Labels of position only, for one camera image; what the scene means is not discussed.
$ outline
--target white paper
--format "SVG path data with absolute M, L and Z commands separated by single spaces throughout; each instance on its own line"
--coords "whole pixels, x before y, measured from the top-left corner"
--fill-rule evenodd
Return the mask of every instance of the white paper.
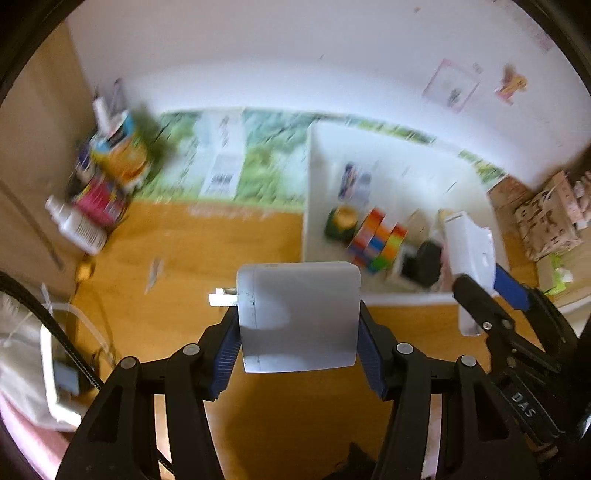
M 479 81 L 450 60 L 443 60 L 423 96 L 459 112 L 478 87 Z
M 242 111 L 208 112 L 208 119 L 215 160 L 205 177 L 200 194 L 204 197 L 233 199 L 244 166 Z
M 244 265 L 237 275 L 246 372 L 355 364 L 361 275 L 348 262 Z

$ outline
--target sticker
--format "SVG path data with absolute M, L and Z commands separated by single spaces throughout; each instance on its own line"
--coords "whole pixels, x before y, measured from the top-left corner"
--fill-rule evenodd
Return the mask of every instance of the sticker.
M 439 105 L 460 112 L 480 82 L 448 59 L 433 75 L 423 96 Z
M 364 207 L 369 202 L 371 193 L 371 172 L 347 163 L 340 181 L 339 200 L 357 207 Z
M 213 111 L 209 114 L 214 162 L 201 196 L 232 200 L 236 196 L 245 158 L 242 111 Z
M 495 93 L 509 105 L 513 105 L 512 97 L 515 92 L 525 90 L 527 87 L 527 78 L 519 75 L 515 68 L 511 65 L 506 65 L 502 80 L 502 86 L 495 91 Z

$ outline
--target white plastic bottle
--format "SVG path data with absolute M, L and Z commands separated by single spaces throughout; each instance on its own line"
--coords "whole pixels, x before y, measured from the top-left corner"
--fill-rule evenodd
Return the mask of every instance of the white plastic bottle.
M 106 233 L 78 210 L 56 200 L 53 195 L 45 202 L 45 208 L 61 234 L 87 254 L 96 255 L 105 246 Z

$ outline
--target label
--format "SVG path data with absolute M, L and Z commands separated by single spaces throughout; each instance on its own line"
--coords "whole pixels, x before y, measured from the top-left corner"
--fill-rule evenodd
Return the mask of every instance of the label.
M 74 189 L 75 183 L 71 180 L 69 187 Z M 127 208 L 125 195 L 103 173 L 95 174 L 71 201 L 94 223 L 106 228 L 113 228 Z
M 347 163 L 340 181 L 339 200 L 356 207 L 365 207 L 371 193 L 371 172 Z
M 232 200 L 236 196 L 245 156 L 242 111 L 209 112 L 214 162 L 209 170 L 201 196 Z

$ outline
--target rubik's cube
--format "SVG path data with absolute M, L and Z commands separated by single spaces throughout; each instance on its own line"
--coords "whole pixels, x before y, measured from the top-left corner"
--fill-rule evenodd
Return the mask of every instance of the rubik's cube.
M 376 273 L 389 267 L 396 256 L 407 231 L 399 223 L 390 222 L 385 214 L 374 208 L 347 247 L 358 267 Z

